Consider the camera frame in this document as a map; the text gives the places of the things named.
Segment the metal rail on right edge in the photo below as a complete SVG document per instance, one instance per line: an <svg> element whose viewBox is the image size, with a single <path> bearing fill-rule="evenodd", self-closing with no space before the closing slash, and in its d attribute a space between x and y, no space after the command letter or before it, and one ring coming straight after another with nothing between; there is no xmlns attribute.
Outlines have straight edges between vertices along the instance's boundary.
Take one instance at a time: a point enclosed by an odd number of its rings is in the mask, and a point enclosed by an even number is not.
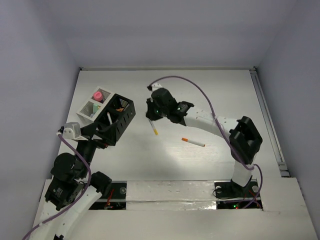
<svg viewBox="0 0 320 240"><path fill-rule="evenodd" d="M268 133L268 138L270 140L273 153L275 155L275 159L279 168L279 172L282 178L290 178L290 171L287 167L285 158L282 153L282 149L280 146L280 142L278 140L276 130L267 106L267 102L262 90L262 86L259 80L259 76L257 73L257 70L255 68L249 70L251 80L257 95L257 99L259 102L259 106L263 115L263 119L266 125L267 133Z"/></svg>

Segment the white pen orange cap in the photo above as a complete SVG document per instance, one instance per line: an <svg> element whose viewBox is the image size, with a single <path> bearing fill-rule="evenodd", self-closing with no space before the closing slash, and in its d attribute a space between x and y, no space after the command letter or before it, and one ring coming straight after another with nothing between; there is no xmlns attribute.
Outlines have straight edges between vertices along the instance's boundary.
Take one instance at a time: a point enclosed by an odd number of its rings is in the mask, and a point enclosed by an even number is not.
<svg viewBox="0 0 320 240"><path fill-rule="evenodd" d="M204 143L202 143L202 142L195 141L195 140L188 139L188 138L184 138L184 137L183 137L181 140L184 141L184 142L187 142L187 143L196 145L196 146L200 146L200 147L205 147L205 146L206 146L206 145L205 145Z"/></svg>

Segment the white pen pink cap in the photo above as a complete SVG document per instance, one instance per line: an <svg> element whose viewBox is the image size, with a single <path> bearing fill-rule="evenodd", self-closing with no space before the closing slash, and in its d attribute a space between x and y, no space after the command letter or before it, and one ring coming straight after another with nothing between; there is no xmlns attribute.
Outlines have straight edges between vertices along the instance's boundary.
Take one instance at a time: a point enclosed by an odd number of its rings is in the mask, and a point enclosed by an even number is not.
<svg viewBox="0 0 320 240"><path fill-rule="evenodd" d="M108 118L108 120L109 120L110 125L112 125L112 124L113 124L113 121L112 121L112 118L111 118L110 113L107 112L106 114L107 114L107 118Z"/></svg>

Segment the green highlighter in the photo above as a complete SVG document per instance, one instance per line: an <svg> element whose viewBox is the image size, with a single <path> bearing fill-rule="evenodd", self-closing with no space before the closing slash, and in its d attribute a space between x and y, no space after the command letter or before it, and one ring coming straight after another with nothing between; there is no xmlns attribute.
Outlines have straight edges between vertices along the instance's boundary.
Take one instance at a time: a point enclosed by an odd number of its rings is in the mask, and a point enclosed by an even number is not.
<svg viewBox="0 0 320 240"><path fill-rule="evenodd" d="M92 106L92 115L94 116L97 112L98 112L98 110L100 109L100 105L98 105L98 104L96 104L96 103L94 103L93 104L93 106Z"/></svg>

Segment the black slotted pen holder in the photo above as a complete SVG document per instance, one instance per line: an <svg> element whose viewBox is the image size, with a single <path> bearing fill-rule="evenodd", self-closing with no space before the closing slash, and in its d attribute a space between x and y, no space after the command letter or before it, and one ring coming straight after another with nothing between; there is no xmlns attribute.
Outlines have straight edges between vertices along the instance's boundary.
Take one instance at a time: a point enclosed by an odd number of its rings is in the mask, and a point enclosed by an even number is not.
<svg viewBox="0 0 320 240"><path fill-rule="evenodd" d="M122 112L117 111L116 109L124 108ZM110 113L112 122L114 123L118 120L117 125L117 142L133 120L136 115L134 102L124 96L121 96L117 93L113 95L111 100L107 103L106 107L103 109L102 113L100 113L97 119L94 121L102 122L107 126L110 125L110 122L107 117L107 112Z"/></svg>

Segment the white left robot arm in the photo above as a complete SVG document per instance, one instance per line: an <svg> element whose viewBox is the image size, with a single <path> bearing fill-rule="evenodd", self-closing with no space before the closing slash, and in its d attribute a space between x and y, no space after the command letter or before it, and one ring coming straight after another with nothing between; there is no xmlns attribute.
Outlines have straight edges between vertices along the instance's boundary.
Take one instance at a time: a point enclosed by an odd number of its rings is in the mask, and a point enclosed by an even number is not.
<svg viewBox="0 0 320 240"><path fill-rule="evenodd" d="M117 143L117 124L94 122L80 127L77 122L69 122L58 130L57 136L72 152L61 153L54 160L39 230L33 239L70 239L90 207L100 198L113 196L112 179L100 171L92 172L90 165L97 149Z"/></svg>

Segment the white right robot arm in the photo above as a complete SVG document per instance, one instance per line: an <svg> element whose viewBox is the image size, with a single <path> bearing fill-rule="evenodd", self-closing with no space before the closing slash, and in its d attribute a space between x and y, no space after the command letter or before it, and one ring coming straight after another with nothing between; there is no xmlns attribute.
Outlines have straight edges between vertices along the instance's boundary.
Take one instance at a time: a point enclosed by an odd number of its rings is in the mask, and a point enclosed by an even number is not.
<svg viewBox="0 0 320 240"><path fill-rule="evenodd" d="M218 198L241 198L249 189L253 164L263 139L253 121L243 116L240 119L215 116L187 101L176 101L169 90L162 86L148 86L151 92L146 100L145 116L150 121L163 118L174 124L197 128L221 137L230 148L234 163L230 182L216 185Z"/></svg>

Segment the white slotted container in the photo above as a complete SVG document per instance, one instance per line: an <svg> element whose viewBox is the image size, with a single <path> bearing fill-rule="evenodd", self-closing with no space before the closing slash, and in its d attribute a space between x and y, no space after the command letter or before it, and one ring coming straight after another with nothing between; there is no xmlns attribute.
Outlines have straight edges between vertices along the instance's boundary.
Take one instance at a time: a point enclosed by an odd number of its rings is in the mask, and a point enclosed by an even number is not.
<svg viewBox="0 0 320 240"><path fill-rule="evenodd" d="M83 125L93 123L99 114L102 113L114 94L114 92L106 88L97 86L76 112L80 118L80 122Z"/></svg>

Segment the white pen yellow cap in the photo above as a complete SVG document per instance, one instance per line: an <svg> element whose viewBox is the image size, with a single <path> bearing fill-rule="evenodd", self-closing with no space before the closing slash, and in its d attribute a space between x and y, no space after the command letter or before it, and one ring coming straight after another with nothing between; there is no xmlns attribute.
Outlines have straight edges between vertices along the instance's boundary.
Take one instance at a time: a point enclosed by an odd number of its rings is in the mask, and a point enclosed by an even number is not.
<svg viewBox="0 0 320 240"><path fill-rule="evenodd" d="M158 131L157 131L157 129L156 129L156 127L155 127L155 125L154 125L154 123L153 123L153 121L152 120L148 120L149 121L149 123L150 123L150 125L151 125L151 127L152 127L152 130L153 130L153 132L154 132L154 134L156 135L156 136L158 136L159 135L159 133L158 133Z"/></svg>

